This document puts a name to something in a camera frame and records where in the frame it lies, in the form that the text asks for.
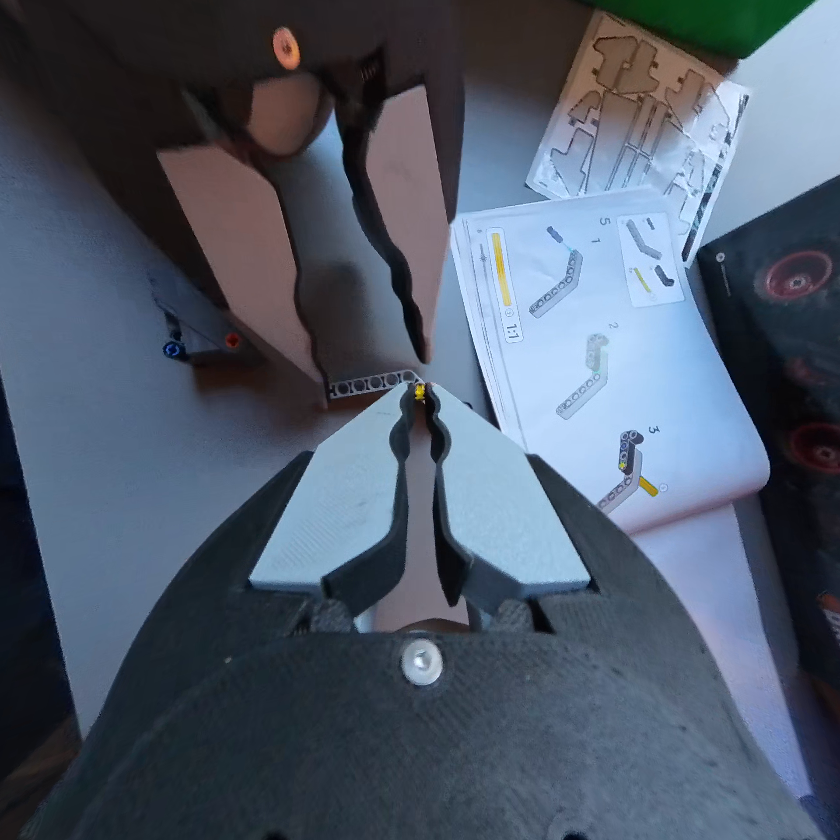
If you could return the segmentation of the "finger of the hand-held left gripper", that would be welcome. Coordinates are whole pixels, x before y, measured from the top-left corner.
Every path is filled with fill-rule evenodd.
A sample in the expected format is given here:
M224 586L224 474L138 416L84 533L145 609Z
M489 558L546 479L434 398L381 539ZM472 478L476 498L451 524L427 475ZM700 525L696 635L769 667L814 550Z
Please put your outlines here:
M390 273L421 364L433 357L449 219L425 86L337 107L343 168L362 230Z
M157 156L222 295L213 303L265 360L287 361L305 375L327 408L329 378L301 311L301 270L276 188L215 143Z

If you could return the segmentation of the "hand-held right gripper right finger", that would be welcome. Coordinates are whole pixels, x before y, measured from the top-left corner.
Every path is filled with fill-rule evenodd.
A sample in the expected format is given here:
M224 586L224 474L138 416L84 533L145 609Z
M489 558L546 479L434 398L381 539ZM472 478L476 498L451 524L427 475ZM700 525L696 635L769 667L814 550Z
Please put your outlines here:
M425 388L437 576L447 603L505 601L592 582L523 449L440 385Z

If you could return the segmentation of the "grey lego beam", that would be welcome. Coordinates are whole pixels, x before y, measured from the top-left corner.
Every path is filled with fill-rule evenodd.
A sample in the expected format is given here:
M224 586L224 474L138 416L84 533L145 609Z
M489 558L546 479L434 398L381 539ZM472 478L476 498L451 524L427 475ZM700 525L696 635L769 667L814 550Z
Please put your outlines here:
M331 381L328 384L328 399L332 402L352 397L378 395L400 386L423 384L425 380L410 369L359 375L346 380Z

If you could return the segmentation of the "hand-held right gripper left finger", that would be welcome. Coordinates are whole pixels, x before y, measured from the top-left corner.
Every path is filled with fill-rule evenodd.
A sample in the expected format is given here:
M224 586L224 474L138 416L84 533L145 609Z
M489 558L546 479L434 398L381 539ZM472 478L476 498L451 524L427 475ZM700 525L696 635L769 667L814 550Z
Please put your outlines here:
M332 600L352 617L388 595L406 567L406 461L416 385L383 394L310 453L248 581Z

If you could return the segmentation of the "grey lego motor block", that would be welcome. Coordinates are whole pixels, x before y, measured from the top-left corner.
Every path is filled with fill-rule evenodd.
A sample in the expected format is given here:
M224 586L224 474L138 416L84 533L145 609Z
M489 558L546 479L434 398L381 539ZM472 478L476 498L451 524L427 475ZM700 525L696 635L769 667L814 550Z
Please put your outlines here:
M163 315L167 337L164 356L172 361L206 366L257 366L265 356L228 313L180 275L149 275L150 293Z

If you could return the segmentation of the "green plastic container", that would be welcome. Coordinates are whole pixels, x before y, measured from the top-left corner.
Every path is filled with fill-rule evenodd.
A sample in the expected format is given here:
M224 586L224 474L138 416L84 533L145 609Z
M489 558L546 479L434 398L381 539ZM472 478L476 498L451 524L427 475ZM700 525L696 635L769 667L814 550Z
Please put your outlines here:
M586 1L673 43L743 59L778 34L811 1Z

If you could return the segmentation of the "dark lego set box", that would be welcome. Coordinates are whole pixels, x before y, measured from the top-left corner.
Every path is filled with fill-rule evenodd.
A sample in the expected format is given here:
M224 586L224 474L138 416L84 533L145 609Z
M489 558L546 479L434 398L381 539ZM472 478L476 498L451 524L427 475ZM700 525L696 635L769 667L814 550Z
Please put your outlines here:
M696 262L768 453L759 495L800 664L838 700L839 178L702 246Z

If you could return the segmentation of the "lego instruction booklet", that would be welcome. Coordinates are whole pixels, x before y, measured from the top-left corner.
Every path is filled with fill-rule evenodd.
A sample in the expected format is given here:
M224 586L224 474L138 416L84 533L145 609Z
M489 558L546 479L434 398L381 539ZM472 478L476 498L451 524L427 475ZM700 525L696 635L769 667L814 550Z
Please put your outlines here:
M796 797L812 792L734 503L770 465L649 188L462 213L455 268L500 429L647 553Z

